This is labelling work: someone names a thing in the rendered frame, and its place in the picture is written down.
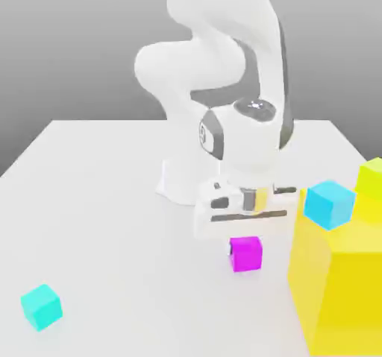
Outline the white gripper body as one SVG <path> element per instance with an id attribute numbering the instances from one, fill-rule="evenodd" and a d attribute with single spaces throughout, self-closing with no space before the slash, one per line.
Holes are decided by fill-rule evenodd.
<path id="1" fill-rule="evenodd" d="M 247 236 L 265 237 L 290 231 L 294 224 L 294 207 L 272 207 L 259 215 L 224 214 L 196 206 L 194 209 L 194 234 L 199 239 L 224 239 Z"/>

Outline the large yellow box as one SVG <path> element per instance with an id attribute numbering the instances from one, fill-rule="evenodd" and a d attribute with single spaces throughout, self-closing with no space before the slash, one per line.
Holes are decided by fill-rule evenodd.
<path id="1" fill-rule="evenodd" d="M 352 219 L 324 230 L 300 191 L 288 282 L 312 356 L 382 356 L 382 204 L 358 200 Z"/>

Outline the small turquoise cube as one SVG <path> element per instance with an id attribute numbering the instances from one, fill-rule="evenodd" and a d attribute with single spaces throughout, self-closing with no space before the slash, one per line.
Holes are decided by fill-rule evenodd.
<path id="1" fill-rule="evenodd" d="M 20 301 L 25 318 L 38 332 L 63 317 L 59 296 L 46 284 L 22 295 Z"/>

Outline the small lime yellow cube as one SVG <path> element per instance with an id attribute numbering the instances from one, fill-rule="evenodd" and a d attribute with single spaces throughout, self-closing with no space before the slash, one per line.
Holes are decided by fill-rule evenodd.
<path id="1" fill-rule="evenodd" d="M 360 166 L 355 191 L 382 200 L 382 158 L 376 157 Z"/>

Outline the small sky blue cube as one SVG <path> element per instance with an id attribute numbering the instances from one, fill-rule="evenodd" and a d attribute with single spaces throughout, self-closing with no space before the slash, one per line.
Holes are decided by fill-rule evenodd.
<path id="1" fill-rule="evenodd" d="M 324 230 L 333 230 L 351 220 L 356 193 L 333 180 L 307 189 L 304 215 Z"/>

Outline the small magenta cube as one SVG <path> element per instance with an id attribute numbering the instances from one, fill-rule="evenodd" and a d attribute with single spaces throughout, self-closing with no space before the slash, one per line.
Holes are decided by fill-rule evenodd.
<path id="1" fill-rule="evenodd" d="M 261 269 L 263 246 L 256 236 L 230 238 L 230 258 L 233 271 Z"/>

